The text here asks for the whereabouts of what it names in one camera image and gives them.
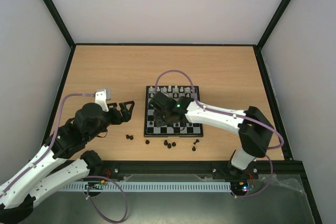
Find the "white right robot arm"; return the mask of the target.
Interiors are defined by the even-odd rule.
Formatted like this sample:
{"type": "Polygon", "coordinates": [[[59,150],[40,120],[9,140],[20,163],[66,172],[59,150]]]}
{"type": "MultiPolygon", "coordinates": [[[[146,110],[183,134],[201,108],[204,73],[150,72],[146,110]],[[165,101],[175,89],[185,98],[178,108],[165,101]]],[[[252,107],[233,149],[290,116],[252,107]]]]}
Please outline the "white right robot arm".
{"type": "Polygon", "coordinates": [[[266,157],[268,150],[281,148],[284,138],[264,114],[254,106],[247,110],[229,110],[201,103],[196,98],[180,97],[178,100],[157,92],[149,101],[158,126],[198,123],[213,126],[239,136],[241,148],[234,150],[225,172],[242,177],[249,164],[257,158],[266,157]]]}

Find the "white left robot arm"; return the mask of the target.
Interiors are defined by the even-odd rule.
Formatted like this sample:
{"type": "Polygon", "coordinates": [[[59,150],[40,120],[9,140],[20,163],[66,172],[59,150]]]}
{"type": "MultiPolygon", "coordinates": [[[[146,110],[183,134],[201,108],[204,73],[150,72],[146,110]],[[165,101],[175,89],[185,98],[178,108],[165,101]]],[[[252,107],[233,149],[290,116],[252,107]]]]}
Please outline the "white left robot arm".
{"type": "Polygon", "coordinates": [[[13,178],[1,185],[1,223],[19,223],[43,200],[66,185],[100,174],[103,161],[95,151],[85,151],[70,165],[62,167],[88,142],[105,133],[110,125],[131,119],[134,101],[110,103],[107,111],[87,103],[74,118],[54,132],[39,152],[13,178]]]}

